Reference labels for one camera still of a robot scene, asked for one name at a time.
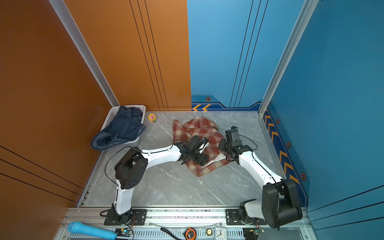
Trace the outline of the red plaid skirt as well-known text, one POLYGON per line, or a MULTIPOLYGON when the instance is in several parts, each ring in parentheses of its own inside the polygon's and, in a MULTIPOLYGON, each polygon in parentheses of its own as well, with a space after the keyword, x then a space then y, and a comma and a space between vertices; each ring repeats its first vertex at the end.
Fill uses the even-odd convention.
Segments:
POLYGON ((229 154, 219 150, 219 144, 224 136, 219 133, 217 125, 205 117, 195 117, 185 124, 174 120, 173 136, 176 143, 189 141, 194 136, 208 139, 209 145, 203 151, 208 156, 208 163, 203 166, 194 161, 187 163, 187 167, 198 178, 228 165, 232 161, 229 154))

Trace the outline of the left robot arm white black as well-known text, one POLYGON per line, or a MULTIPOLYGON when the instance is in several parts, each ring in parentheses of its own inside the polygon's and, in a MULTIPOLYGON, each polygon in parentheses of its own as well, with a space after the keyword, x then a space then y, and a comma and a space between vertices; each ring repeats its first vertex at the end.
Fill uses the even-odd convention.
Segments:
POLYGON ((147 169, 168 162, 186 164, 193 161, 205 165, 209 157, 203 153, 209 145, 207 138, 192 137, 189 141, 174 143, 171 146, 154 149, 139 150, 131 148, 115 165, 117 196, 111 214, 116 221, 127 224, 133 219, 132 197, 134 187, 142 180, 147 169))

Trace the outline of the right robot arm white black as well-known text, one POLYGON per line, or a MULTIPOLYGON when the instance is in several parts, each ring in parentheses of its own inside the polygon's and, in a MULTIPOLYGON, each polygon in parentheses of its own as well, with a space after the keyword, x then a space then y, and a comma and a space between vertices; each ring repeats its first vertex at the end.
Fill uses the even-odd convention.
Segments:
POLYGON ((272 229, 279 229, 303 218, 296 182, 274 173, 256 156, 255 150, 243 145, 237 127, 226 130, 226 138, 221 140, 219 150, 246 169, 263 190, 260 202, 240 203, 239 215, 243 223, 264 220, 272 229))

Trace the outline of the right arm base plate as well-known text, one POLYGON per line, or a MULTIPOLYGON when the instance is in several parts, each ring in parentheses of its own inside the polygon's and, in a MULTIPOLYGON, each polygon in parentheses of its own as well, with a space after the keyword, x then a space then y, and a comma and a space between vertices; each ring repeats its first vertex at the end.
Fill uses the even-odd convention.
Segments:
POLYGON ((226 209, 225 210, 226 214, 226 224, 228 226, 237 226, 237 225, 250 225, 250 226, 266 226, 267 223, 263 219, 250 219, 249 221, 243 221, 241 219, 241 215, 239 213, 239 209, 226 209))

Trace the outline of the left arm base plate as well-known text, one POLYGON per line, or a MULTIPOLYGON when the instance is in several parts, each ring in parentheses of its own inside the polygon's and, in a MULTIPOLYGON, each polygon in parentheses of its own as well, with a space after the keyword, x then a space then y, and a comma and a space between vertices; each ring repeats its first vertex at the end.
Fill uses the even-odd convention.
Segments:
POLYGON ((100 216, 105 219, 105 226, 143 226, 146 221, 146 209, 131 209, 128 212, 119 215, 115 209, 111 208, 107 211, 102 211, 100 216))

